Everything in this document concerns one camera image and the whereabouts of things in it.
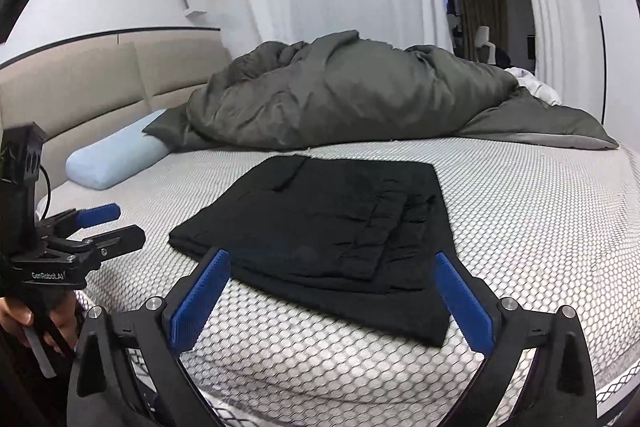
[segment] folded black garment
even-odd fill
[[[169,234],[199,260],[231,254],[232,276],[265,293],[441,346],[449,312],[434,281],[455,252],[433,166],[274,156]]]

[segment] light blue pillow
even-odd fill
[[[66,160],[66,177],[82,187],[104,190],[150,167],[169,154],[155,136],[142,130],[164,109],[138,120],[96,143],[74,152]]]

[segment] metal screw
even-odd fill
[[[97,319],[101,313],[102,313],[102,308],[100,308],[100,306],[94,306],[89,310],[88,315],[90,319]]]
[[[157,310],[160,306],[162,306],[162,298],[161,297],[151,297],[146,303],[145,308],[147,310]]]
[[[500,304],[502,304],[502,307],[505,310],[508,310],[510,312],[518,309],[518,303],[516,302],[516,299],[512,299],[511,297],[505,297],[504,299],[501,299]]]
[[[562,306],[562,315],[568,319],[575,317],[575,310],[571,306]]]

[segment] mesh-patterned bed sheet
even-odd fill
[[[304,152],[319,158],[432,163],[449,210],[458,255],[499,296],[528,309],[579,313],[596,387],[640,356],[640,175],[638,156],[473,139],[341,144]],[[108,261],[86,295],[112,311],[165,295],[194,262],[167,245],[168,232],[213,202],[272,153],[209,150],[170,155],[105,191],[67,182],[52,212],[116,201],[116,223],[146,232],[143,250]],[[521,359],[493,425],[524,383]],[[242,425],[434,425],[482,358],[454,322],[438,350],[308,311],[231,281],[194,351],[182,361],[197,385],[251,420]],[[240,425],[229,420],[232,425]]]

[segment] headboard panel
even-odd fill
[[[229,62],[215,28],[140,28],[85,36],[0,66],[0,124],[36,122],[55,188],[75,150],[154,110],[185,102]],[[37,197],[46,193],[41,179]]]

